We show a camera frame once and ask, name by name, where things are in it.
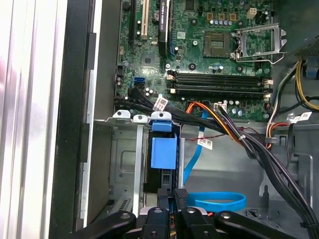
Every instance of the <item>expansion slot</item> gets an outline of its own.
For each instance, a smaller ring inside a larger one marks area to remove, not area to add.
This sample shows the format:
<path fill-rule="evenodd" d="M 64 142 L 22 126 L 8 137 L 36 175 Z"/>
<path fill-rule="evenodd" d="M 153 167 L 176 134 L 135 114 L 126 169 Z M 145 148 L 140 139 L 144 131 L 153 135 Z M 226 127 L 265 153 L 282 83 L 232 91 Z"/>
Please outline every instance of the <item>expansion slot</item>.
<path fill-rule="evenodd" d="M 141 30 L 141 38 L 143 40 L 147 40 L 148 38 L 149 7 L 150 7 L 150 0 L 143 0 L 143 16 L 142 16 L 142 30 Z"/>
<path fill-rule="evenodd" d="M 129 43 L 133 48 L 135 43 L 135 22 L 136 22 L 136 2 L 137 0 L 131 0 L 131 19 L 130 19 L 130 29 L 129 29 Z"/>

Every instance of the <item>side panel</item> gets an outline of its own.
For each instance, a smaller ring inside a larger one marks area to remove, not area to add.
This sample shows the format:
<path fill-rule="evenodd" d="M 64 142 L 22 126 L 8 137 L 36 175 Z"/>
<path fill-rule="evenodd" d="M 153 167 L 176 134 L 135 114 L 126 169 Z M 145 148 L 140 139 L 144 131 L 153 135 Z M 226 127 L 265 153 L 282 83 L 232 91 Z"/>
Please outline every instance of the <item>side panel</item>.
<path fill-rule="evenodd" d="M 0 3 L 0 238 L 48 238 L 66 0 Z"/>

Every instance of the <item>sata port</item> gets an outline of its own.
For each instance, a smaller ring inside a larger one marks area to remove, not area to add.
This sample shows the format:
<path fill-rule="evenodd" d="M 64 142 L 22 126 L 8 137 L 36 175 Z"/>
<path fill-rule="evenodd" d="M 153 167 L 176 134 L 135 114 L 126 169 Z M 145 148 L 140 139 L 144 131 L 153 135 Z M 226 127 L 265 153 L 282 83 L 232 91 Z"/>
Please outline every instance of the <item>sata port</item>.
<path fill-rule="evenodd" d="M 134 86 L 143 88 L 145 86 L 145 77 L 134 77 Z"/>

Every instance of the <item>gray metal panel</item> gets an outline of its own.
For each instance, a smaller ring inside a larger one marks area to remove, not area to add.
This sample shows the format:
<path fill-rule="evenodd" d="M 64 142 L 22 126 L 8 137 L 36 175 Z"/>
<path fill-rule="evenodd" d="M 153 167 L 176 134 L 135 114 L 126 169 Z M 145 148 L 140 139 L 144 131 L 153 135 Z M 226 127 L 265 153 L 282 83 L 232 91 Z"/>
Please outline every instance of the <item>gray metal panel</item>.
<path fill-rule="evenodd" d="M 288 42 L 282 51 L 298 51 L 319 35 L 318 0 L 277 0 L 274 10 L 280 27 L 287 32 Z"/>

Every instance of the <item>yellow wire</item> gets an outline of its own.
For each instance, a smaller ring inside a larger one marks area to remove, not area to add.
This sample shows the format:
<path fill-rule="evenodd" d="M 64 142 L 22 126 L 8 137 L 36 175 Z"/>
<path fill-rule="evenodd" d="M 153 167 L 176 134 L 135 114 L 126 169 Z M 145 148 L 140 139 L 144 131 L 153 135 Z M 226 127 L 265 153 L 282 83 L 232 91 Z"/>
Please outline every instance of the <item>yellow wire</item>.
<path fill-rule="evenodd" d="M 319 106 L 314 105 L 312 103 L 310 103 L 309 101 L 307 101 L 304 92 L 303 92 L 303 88 L 301 85 L 301 71 L 302 71 L 302 62 L 299 62 L 298 66 L 297 66 L 297 70 L 296 70 L 296 82 L 297 82 L 297 90 L 299 92 L 300 98 L 302 99 L 303 102 L 305 102 L 305 104 L 310 107 L 313 108 L 315 110 L 319 110 Z"/>

